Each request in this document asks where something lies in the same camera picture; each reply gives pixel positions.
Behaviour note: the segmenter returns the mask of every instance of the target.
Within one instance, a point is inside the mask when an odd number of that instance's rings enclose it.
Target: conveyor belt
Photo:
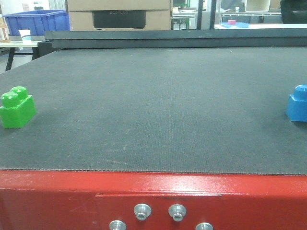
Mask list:
[[[0,129],[1,169],[307,174],[285,115],[305,47],[62,50],[0,75],[37,115]]]

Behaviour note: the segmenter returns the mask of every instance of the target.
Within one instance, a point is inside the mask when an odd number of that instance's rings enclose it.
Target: green toy block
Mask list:
[[[35,115],[32,95],[25,87],[17,86],[1,97],[0,116],[4,128],[22,128]]]

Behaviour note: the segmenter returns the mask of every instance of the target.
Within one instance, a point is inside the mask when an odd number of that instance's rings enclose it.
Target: white cup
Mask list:
[[[31,43],[31,34],[30,30],[19,30],[20,37],[23,40],[24,44],[30,44]]]

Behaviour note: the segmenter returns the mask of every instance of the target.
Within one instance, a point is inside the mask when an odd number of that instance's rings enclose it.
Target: silver screw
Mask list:
[[[168,213],[173,218],[174,221],[180,222],[187,214],[187,210],[182,205],[172,205],[171,207],[169,207]]]
[[[213,230],[213,226],[209,223],[200,223],[196,226],[195,230]]]
[[[110,223],[110,230],[126,230],[126,224],[120,220],[114,220]]]
[[[138,204],[134,207],[134,214],[138,220],[146,220],[150,216],[152,209],[147,204]]]

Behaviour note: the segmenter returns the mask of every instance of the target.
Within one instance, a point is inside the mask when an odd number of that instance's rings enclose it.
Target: blue plastic crate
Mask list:
[[[69,17],[65,10],[26,11],[3,17],[12,36],[19,36],[18,30],[30,30],[31,35],[45,35],[45,31],[70,30]]]

